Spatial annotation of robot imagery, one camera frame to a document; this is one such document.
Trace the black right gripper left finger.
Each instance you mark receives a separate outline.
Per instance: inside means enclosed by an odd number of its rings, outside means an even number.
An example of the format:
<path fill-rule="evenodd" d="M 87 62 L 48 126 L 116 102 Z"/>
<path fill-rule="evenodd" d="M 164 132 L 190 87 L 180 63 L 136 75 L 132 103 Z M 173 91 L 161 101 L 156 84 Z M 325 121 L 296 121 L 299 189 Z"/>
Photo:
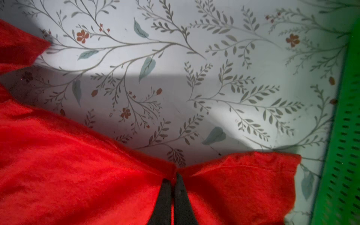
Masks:
<path fill-rule="evenodd" d="M 163 179 L 160 191 L 154 206 L 153 213 L 147 225 L 172 224 L 172 184 Z"/>

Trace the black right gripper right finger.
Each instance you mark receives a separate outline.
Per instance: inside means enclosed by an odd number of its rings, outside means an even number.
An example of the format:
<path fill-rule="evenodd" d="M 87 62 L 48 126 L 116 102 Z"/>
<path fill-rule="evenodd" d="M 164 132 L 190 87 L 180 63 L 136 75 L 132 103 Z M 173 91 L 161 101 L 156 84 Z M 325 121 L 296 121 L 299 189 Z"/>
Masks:
<path fill-rule="evenodd" d="M 175 225 L 199 225 L 193 212 L 188 193 L 182 176 L 176 174 L 174 186 L 174 224 Z"/>

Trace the red t-shirt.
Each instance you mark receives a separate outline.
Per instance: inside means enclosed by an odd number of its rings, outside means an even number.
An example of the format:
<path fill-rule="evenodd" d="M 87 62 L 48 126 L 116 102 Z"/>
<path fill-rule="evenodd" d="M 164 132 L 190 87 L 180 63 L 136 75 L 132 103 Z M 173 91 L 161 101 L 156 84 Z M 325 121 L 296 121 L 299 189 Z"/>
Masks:
<path fill-rule="evenodd" d="M 147 225 L 163 179 L 184 181 L 199 225 L 282 225 L 300 155 L 235 153 L 177 168 L 1 87 L 1 224 Z"/>

